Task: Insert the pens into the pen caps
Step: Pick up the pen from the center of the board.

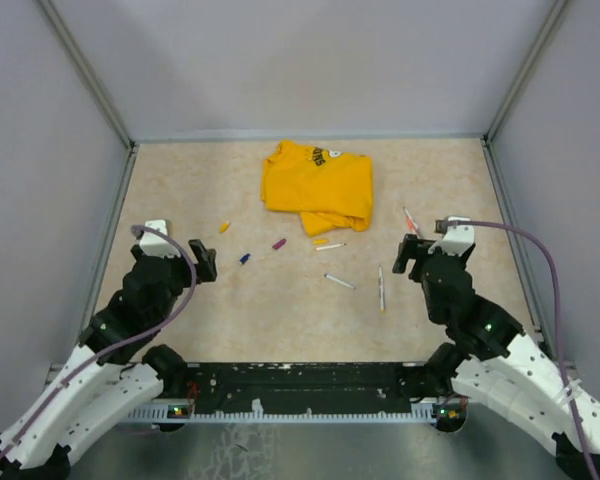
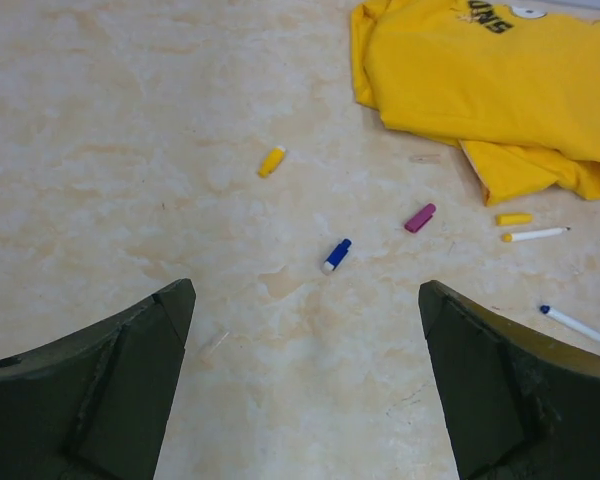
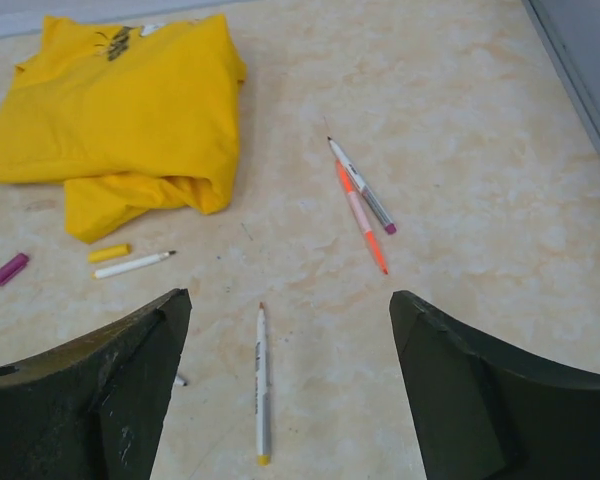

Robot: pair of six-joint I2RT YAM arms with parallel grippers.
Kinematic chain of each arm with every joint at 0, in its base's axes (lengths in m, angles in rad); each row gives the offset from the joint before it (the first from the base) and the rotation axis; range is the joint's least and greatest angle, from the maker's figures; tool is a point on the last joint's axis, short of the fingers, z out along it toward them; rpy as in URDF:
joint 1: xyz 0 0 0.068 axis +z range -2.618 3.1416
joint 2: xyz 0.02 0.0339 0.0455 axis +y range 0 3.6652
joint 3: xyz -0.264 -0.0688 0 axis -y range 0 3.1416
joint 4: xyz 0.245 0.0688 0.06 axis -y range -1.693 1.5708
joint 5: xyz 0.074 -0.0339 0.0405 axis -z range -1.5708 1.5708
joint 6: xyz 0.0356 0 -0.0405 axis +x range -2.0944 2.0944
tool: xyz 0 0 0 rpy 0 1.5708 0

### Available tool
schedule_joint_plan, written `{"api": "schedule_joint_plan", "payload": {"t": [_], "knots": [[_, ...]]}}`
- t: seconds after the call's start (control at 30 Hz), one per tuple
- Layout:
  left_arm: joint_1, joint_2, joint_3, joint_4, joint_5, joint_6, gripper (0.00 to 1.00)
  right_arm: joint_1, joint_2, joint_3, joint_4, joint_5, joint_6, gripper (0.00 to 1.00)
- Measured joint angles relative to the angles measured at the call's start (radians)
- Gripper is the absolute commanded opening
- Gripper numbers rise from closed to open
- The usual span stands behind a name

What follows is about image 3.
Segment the yellow marker cap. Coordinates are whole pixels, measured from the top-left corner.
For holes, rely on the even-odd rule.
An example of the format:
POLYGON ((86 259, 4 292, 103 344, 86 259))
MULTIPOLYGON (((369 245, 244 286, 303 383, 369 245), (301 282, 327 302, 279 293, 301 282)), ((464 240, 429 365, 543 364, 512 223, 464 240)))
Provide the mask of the yellow marker cap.
POLYGON ((131 253, 131 250, 131 245, 128 243, 109 246, 90 252, 87 256, 87 260, 92 264, 102 263, 127 256, 131 253))

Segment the white yellow whiteboard marker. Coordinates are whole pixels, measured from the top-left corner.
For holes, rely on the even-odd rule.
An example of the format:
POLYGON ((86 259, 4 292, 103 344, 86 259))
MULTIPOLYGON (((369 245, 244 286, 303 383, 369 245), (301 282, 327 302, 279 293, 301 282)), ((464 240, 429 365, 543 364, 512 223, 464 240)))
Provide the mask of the white yellow whiteboard marker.
POLYGON ((271 416, 269 400, 266 312, 263 302, 259 304, 256 322, 255 372, 257 461, 260 466, 267 466, 271 461, 271 416))

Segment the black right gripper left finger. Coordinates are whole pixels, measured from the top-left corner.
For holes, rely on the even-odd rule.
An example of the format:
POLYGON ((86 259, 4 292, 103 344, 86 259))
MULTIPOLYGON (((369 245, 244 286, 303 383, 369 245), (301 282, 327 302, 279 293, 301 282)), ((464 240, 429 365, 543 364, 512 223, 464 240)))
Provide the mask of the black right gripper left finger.
POLYGON ((189 293, 0 367, 0 479, 148 479, 186 340, 189 293))

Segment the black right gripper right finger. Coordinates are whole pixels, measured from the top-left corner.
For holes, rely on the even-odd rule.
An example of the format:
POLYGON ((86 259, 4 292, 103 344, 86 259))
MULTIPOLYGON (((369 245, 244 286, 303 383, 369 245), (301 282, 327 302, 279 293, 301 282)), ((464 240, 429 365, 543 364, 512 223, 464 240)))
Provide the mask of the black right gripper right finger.
POLYGON ((600 374, 532 354, 409 291, 390 317, 429 479, 600 479, 600 374))

